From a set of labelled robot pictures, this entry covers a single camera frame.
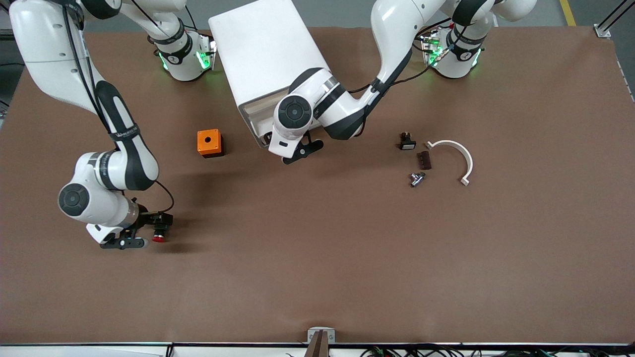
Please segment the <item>white drawer cabinet housing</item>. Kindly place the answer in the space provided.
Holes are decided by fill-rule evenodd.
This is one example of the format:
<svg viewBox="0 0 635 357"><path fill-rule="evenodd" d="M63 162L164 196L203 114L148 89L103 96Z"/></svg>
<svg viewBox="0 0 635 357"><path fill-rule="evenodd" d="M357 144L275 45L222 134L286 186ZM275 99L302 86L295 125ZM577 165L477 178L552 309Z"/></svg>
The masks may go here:
<svg viewBox="0 0 635 357"><path fill-rule="evenodd" d="M256 0L208 19L239 105L278 93L309 68L327 68L292 0Z"/></svg>

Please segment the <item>orange box with hole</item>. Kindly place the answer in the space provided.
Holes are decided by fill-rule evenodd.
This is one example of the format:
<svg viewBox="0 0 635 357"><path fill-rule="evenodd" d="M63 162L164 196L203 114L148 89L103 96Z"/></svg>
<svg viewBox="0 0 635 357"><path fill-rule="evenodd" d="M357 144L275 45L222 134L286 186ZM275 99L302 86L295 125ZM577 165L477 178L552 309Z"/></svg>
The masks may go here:
<svg viewBox="0 0 635 357"><path fill-rule="evenodd" d="M214 129L201 130L197 132L196 148L204 158L224 156L224 138L221 132Z"/></svg>

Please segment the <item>white frame rail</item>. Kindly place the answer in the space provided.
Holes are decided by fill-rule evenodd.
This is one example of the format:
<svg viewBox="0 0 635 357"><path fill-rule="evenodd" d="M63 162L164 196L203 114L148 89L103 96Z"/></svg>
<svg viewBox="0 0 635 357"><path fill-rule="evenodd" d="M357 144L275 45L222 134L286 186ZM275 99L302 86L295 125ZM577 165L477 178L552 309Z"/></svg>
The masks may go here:
<svg viewBox="0 0 635 357"><path fill-rule="evenodd" d="M308 343L0 344L0 357L304 357ZM335 343L330 357L635 357L632 343Z"/></svg>

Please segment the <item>grey metal bracket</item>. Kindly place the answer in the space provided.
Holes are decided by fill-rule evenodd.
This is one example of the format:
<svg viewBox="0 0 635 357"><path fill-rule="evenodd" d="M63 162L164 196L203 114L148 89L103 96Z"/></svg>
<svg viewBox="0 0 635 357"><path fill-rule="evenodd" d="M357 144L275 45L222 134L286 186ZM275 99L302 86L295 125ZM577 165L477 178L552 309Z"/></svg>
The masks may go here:
<svg viewBox="0 0 635 357"><path fill-rule="evenodd" d="M336 331L331 327L311 327L308 329L308 343L315 334L319 334L322 331L322 339L327 341L328 344L336 343Z"/></svg>

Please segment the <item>aluminium profile with bracket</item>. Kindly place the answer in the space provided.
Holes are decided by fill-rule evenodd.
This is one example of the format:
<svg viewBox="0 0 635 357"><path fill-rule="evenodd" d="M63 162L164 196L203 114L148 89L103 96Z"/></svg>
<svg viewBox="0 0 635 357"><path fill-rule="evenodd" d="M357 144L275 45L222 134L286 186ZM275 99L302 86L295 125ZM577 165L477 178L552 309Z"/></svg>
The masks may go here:
<svg viewBox="0 0 635 357"><path fill-rule="evenodd" d="M593 25L599 38L610 38L610 29L635 6L635 0L622 0L600 23Z"/></svg>

